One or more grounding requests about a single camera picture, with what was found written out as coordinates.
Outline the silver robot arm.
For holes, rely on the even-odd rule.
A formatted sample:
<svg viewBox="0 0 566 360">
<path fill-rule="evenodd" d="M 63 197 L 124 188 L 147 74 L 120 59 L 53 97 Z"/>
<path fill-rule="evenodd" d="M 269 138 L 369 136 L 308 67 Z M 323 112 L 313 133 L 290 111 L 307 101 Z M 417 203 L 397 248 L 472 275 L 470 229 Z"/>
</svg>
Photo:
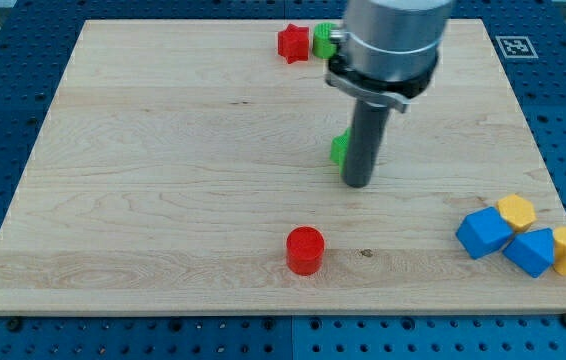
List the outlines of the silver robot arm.
<svg viewBox="0 0 566 360">
<path fill-rule="evenodd" d="M 405 112 L 428 87 L 453 0 L 349 0 L 330 31 L 337 52 L 325 81 L 376 106 Z"/>
</svg>

